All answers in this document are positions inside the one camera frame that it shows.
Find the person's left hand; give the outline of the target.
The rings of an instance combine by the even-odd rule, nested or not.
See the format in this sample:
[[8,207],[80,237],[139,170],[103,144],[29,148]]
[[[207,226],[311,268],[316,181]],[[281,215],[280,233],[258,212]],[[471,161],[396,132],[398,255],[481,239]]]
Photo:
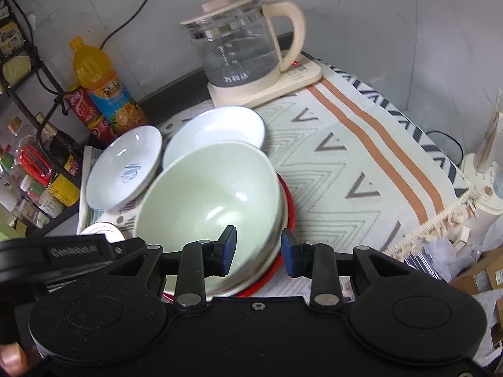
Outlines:
[[28,369],[23,349],[17,343],[0,346],[1,369],[8,376],[22,376]]

